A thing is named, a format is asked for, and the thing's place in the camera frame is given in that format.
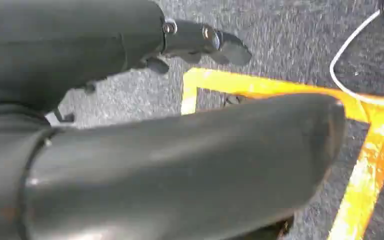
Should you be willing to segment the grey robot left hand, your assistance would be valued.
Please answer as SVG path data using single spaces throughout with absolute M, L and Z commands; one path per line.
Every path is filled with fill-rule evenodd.
M 247 46 L 151 0 L 0 0 L 0 240 L 277 240 L 344 137 L 319 93 L 91 129 L 53 127 L 67 91 L 161 55 L 245 65 Z

